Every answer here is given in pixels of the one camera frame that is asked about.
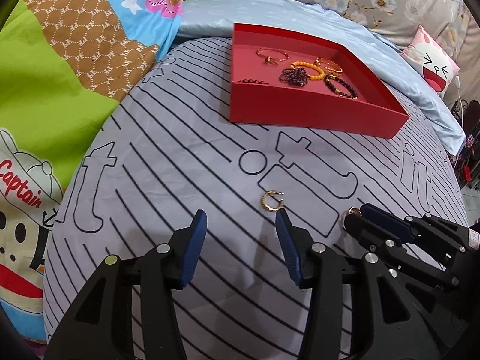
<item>plush toy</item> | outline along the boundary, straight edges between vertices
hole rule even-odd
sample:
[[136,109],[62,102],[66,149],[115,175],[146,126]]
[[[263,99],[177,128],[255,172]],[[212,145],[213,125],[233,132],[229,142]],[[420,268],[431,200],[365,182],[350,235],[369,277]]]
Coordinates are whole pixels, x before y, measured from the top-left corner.
[[460,70],[422,26],[418,27],[412,44],[400,55],[427,81],[440,98],[443,98],[448,85]]

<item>red cartoon mouth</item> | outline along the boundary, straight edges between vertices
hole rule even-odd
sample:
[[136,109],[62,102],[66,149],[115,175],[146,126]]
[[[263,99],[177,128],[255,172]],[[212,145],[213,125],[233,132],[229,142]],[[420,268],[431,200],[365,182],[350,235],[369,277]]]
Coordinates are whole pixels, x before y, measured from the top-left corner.
[[442,77],[426,67],[423,67],[423,78],[435,92],[442,92],[447,86],[447,82]]
[[0,287],[26,298],[41,299],[43,291],[0,264]]

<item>dark beaded bracelet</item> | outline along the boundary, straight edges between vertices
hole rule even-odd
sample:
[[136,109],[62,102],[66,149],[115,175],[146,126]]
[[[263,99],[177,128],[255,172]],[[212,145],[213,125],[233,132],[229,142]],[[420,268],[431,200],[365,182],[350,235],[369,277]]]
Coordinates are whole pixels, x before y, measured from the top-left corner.
[[[342,92],[341,90],[335,88],[335,85],[333,85],[332,81],[334,80],[337,83],[342,84],[345,88],[349,90],[351,94]],[[352,88],[352,86],[346,82],[344,79],[341,79],[340,77],[334,76],[332,74],[327,74],[325,76],[325,85],[330,89],[332,92],[335,92],[337,95],[342,96],[342,97],[348,97],[349,99],[357,99],[357,91]]]

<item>bed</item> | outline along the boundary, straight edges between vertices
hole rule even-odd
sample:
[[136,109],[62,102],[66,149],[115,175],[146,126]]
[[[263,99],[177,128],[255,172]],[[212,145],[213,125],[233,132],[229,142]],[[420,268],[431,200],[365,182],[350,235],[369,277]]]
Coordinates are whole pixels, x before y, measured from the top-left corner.
[[[401,218],[431,212],[467,223],[445,149],[405,95],[388,86],[410,114],[393,139],[231,124],[230,53],[229,38],[177,46],[95,138],[64,197],[47,256],[49,337],[107,255],[142,255],[203,209],[209,231],[194,280],[174,294],[188,358],[295,359],[310,294],[287,275],[274,215],[260,207],[265,191],[285,192],[295,225],[341,254],[362,253],[342,232],[341,216],[367,202]],[[350,347],[347,291],[344,298],[340,357]],[[142,357],[139,310],[135,291]]]

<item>open red cardboard box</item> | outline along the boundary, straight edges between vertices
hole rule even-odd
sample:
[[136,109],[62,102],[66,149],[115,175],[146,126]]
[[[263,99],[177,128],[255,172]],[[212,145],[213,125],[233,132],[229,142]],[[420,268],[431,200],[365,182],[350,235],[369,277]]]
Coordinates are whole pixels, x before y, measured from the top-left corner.
[[[289,55],[278,66],[265,64],[256,54],[261,47],[280,49]],[[263,52],[281,58],[275,52]],[[279,80],[292,62],[314,63],[323,57],[343,68],[343,78],[358,93],[356,100],[341,97],[323,80],[309,80],[304,87]],[[317,74],[306,68],[308,74]],[[264,84],[240,82],[244,79]],[[232,45],[230,121],[282,126],[322,128],[393,138],[409,115],[390,90],[344,46],[300,32],[251,24],[235,24]],[[340,83],[332,83],[348,93]]]

